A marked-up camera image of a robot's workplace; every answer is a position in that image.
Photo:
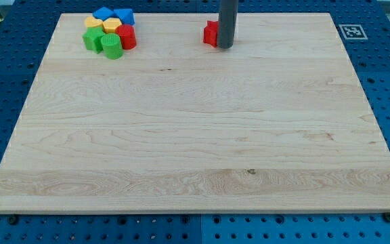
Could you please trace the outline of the grey cylindrical robot arm rod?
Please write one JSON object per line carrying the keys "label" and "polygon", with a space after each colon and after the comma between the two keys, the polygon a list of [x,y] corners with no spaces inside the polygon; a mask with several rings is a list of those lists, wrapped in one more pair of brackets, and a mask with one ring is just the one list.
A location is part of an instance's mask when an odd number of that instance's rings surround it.
{"label": "grey cylindrical robot arm rod", "polygon": [[238,0],[221,0],[218,13],[217,46],[229,49],[234,44]]}

